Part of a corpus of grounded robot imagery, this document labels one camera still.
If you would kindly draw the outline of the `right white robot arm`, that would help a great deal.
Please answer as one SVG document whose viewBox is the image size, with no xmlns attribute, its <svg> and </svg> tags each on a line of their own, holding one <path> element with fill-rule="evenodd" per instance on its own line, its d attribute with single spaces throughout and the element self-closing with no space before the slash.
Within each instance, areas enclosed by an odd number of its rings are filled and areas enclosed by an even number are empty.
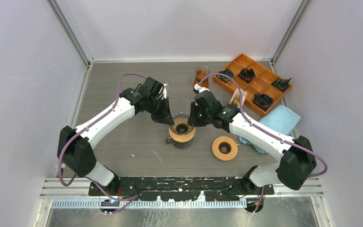
<svg viewBox="0 0 363 227">
<path fill-rule="evenodd" d="M 268 152 L 277 162 L 266 166 L 253 166 L 242 178 L 244 190 L 256 194 L 262 186 L 282 183 L 299 190 L 317 166 L 310 141 L 300 136 L 279 135 L 276 131 L 249 119 L 236 106 L 222 105 L 211 91 L 203 87 L 196 91 L 190 104 L 188 124 L 215 128 L 238 135 Z"/>
</svg>

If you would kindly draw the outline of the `grey glass coffee server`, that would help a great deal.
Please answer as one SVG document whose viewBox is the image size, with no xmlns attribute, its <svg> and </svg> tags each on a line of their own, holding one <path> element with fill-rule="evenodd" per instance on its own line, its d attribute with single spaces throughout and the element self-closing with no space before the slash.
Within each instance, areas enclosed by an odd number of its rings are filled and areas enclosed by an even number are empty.
<svg viewBox="0 0 363 227">
<path fill-rule="evenodd" d="M 166 137 L 165 139 L 166 144 L 172 144 L 177 148 L 187 148 L 192 143 L 192 140 L 187 142 L 177 142 L 171 136 Z"/>
</svg>

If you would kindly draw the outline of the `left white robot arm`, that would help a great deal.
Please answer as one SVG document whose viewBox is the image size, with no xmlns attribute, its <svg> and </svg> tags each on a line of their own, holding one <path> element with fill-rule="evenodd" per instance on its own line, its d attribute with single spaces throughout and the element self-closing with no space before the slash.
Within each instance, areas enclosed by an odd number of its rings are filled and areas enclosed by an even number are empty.
<svg viewBox="0 0 363 227">
<path fill-rule="evenodd" d="M 140 112 L 149 113 L 153 122 L 173 125 L 166 86 L 147 77 L 136 88 L 119 90 L 115 101 L 89 121 L 75 128 L 62 128 L 58 165 L 65 164 L 76 176 L 88 178 L 107 195 L 114 195 L 119 189 L 120 179 L 97 161 L 94 148 L 113 129 Z"/>
</svg>

